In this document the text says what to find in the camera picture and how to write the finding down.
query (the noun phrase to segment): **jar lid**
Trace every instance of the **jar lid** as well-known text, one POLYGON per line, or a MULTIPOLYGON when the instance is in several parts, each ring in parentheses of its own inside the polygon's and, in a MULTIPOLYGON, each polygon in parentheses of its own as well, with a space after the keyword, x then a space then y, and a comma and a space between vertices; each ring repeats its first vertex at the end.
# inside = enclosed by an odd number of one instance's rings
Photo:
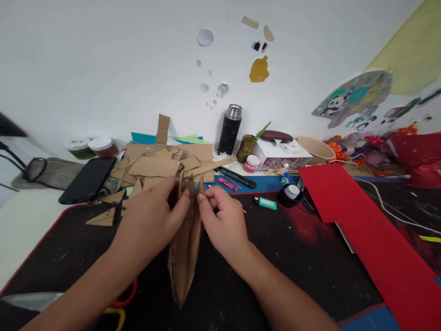
POLYGON ((110 138, 96 138, 91 140, 89 148, 91 150, 100 151, 108 149, 113 145, 113 141, 110 138))
POLYGON ((296 185, 289 185, 287 187, 288 191, 294 195, 299 195, 300 188, 298 188, 296 185))
POLYGON ((86 137, 73 137, 64 142, 64 147, 70 151, 82 150, 88 148, 90 139, 86 137))
POLYGON ((260 159, 255 155, 248 155, 247 162, 250 166, 259 166, 260 159))

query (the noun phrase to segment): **silver thermos lid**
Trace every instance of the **silver thermos lid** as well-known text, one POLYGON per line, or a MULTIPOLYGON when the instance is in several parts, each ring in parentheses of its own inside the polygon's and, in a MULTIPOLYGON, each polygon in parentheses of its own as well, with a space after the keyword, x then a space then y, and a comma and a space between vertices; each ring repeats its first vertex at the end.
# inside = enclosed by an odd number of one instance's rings
POLYGON ((239 105, 231 104, 228 106, 225 117, 231 120, 241 120, 242 119, 242 107, 239 105))

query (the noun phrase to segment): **smartphone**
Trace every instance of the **smartphone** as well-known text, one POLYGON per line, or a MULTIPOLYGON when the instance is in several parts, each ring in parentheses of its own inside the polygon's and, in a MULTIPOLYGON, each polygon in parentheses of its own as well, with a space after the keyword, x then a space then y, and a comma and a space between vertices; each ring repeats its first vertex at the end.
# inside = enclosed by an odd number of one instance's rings
POLYGON ((58 199, 58 202, 63 205, 73 205, 94 199, 112 170, 115 161, 115 157, 89 160, 58 199))

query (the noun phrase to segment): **black thermos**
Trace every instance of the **black thermos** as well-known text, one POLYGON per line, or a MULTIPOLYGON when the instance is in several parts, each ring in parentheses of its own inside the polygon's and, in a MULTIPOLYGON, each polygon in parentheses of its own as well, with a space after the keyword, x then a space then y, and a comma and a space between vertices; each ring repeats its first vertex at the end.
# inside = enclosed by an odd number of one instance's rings
POLYGON ((226 111, 224 124, 222 124, 218 154, 226 152, 228 155, 232 155, 241 121, 242 107, 231 104, 226 111))

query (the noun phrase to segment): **pink marker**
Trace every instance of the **pink marker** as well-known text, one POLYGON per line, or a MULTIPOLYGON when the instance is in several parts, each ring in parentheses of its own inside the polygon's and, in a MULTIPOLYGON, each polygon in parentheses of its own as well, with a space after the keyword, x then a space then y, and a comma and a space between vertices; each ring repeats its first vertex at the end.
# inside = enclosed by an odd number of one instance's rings
POLYGON ((234 185, 234 184, 231 184, 230 182, 226 181, 226 180, 223 179, 222 177, 219 178, 217 181, 220 182, 220 183, 222 183, 222 184, 224 184, 224 185, 227 186, 228 188, 231 188, 234 192, 237 192, 237 190, 239 189, 238 186, 236 186, 236 185, 234 185))

